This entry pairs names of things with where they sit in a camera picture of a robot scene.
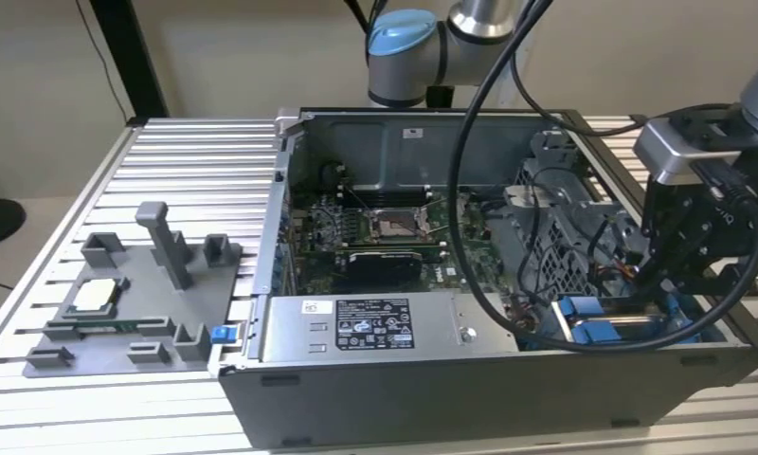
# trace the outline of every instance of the black pole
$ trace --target black pole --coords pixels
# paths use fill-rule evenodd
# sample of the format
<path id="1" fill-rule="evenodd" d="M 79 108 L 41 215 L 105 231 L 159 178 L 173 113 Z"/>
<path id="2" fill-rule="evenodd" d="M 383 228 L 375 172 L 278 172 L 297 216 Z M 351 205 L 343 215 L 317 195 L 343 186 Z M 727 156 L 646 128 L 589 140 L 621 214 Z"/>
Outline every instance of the black pole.
<path id="1" fill-rule="evenodd" d="M 131 0 L 89 0 L 89 4 L 110 48 L 134 115 L 142 118 L 167 117 Z"/>

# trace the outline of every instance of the open computer chassis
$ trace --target open computer chassis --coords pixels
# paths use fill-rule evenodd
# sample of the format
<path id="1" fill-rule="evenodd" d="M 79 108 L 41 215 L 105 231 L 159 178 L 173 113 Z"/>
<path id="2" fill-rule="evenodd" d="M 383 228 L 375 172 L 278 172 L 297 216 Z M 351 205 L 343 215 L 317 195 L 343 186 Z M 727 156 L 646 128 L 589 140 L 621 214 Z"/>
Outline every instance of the open computer chassis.
<path id="1" fill-rule="evenodd" d="M 574 111 L 555 114 L 586 125 Z M 699 336 L 639 354 L 547 350 L 494 324 L 446 230 L 461 116 L 305 109 L 278 118 L 253 314 L 219 371 L 255 447 L 643 427 L 758 367 L 758 323 L 741 304 Z M 706 309 L 706 299 L 678 294 L 637 310 L 619 304 L 646 257 L 643 190 L 598 139 L 526 112 L 483 112 L 459 181 L 469 260 L 523 328 L 621 342 L 666 333 Z M 527 302 L 522 288 L 547 304 Z M 593 306 L 565 299 L 578 296 Z"/>

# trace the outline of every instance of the white wall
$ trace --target white wall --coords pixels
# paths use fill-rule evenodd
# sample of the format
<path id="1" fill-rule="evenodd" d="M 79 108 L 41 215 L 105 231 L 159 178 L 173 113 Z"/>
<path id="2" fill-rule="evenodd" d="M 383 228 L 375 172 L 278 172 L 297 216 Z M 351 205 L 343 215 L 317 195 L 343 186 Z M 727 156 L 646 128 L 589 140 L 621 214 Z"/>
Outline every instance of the white wall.
<path id="1" fill-rule="evenodd" d="M 387 10 L 429 9 L 438 17 L 453 4 L 389 3 Z M 134 6 L 175 114 L 269 117 L 281 106 L 366 105 L 363 35 L 342 0 L 138 0 Z M 363 0 L 365 14 L 369 8 Z"/>
<path id="2" fill-rule="evenodd" d="M 0 195 L 77 193 L 122 125 L 73 1 L 0 0 Z"/>
<path id="3" fill-rule="evenodd" d="M 391 0 L 390 8 L 443 17 L 450 4 Z M 363 105 L 362 36 L 341 0 L 134 6 L 173 115 Z M 534 38 L 525 80 L 549 107 L 654 113 L 733 100 L 758 64 L 758 0 L 558 0 Z M 77 193 L 121 127 L 73 0 L 0 0 L 0 195 Z"/>
<path id="4" fill-rule="evenodd" d="M 735 100 L 757 68 L 758 0 L 558 0 L 523 81 L 546 107 L 658 114 Z"/>

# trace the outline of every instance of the blue latch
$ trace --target blue latch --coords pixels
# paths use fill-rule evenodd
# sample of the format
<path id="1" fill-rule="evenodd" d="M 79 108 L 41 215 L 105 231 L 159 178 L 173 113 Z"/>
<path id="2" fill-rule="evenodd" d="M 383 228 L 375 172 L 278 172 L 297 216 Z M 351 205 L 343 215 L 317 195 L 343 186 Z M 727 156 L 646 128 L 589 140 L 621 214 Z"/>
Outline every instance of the blue latch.
<path id="1" fill-rule="evenodd" d="M 607 320 L 589 320 L 579 323 L 573 330 L 573 340 L 579 344 L 599 344 L 621 341 L 611 322 Z"/>
<path id="2" fill-rule="evenodd" d="M 561 314 L 566 316 L 599 316 L 603 308 L 597 297 L 565 297 L 558 302 Z"/>
<path id="3" fill-rule="evenodd" d="M 230 344 L 235 343 L 238 338 L 238 328 L 229 325 L 217 325 L 210 331 L 210 343 Z"/>

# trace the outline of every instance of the blue tab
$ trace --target blue tab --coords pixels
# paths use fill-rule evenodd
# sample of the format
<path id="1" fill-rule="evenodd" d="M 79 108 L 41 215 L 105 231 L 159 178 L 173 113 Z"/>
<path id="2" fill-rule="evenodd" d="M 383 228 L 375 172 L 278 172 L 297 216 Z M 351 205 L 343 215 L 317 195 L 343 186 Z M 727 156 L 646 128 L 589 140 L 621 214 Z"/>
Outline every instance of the blue tab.
<path id="1" fill-rule="evenodd" d="M 578 324 L 573 330 L 573 340 L 579 344 L 598 344 L 621 341 L 621 336 L 607 320 L 590 320 Z"/>
<path id="2" fill-rule="evenodd" d="M 410 49 L 434 32 L 437 18 L 425 9 L 397 9 L 382 14 L 370 33 L 370 55 L 393 55 Z"/>
<path id="3" fill-rule="evenodd" d="M 558 301 L 558 309 L 561 310 L 561 314 L 565 317 L 575 312 L 575 309 L 573 307 L 573 301 L 570 300 L 569 297 L 565 297 L 562 298 L 562 300 Z"/>
<path id="4" fill-rule="evenodd" d="M 603 314 L 603 308 L 597 297 L 570 297 L 575 314 L 579 316 L 598 316 Z"/>
<path id="5" fill-rule="evenodd" d="M 217 325 L 210 331 L 210 343 L 213 344 L 230 344 L 235 343 L 235 338 L 238 336 L 238 330 L 235 327 L 229 327 L 226 325 Z"/>

